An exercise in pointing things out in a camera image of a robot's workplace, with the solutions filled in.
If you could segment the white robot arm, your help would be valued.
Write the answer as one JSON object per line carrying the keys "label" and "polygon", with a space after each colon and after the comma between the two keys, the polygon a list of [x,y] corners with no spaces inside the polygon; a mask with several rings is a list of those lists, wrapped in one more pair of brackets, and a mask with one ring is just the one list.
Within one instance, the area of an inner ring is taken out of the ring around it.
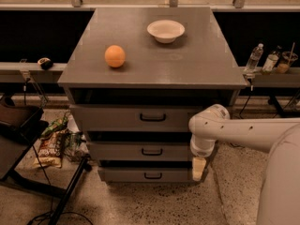
{"label": "white robot arm", "polygon": [[300,119],[231,119],[215,104],[188,122],[192,178],[202,178],[204,160],[217,141],[235,143],[268,154],[256,225],[300,225]]}

